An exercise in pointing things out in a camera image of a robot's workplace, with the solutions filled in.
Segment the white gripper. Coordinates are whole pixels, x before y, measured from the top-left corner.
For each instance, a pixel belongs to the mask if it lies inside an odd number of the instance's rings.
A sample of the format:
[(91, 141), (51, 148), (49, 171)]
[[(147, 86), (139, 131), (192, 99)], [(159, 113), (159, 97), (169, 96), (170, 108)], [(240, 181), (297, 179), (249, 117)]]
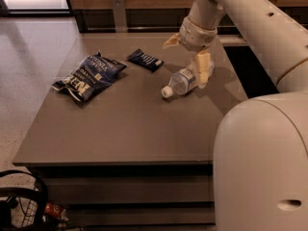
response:
[(197, 85), (204, 89), (212, 73), (211, 54), (208, 49), (215, 40), (218, 30), (207, 30), (197, 26), (185, 17), (179, 33), (172, 35), (164, 42), (163, 48), (178, 46), (180, 43), (189, 51), (198, 52), (192, 58), (192, 66)]

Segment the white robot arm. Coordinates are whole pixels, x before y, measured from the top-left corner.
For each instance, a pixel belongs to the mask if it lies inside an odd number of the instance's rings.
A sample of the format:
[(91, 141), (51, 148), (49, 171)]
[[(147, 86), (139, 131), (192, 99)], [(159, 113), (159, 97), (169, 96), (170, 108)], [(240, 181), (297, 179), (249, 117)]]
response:
[(278, 89), (219, 125), (217, 231), (308, 231), (308, 31), (269, 0), (194, 0), (174, 43), (209, 48), (229, 16)]

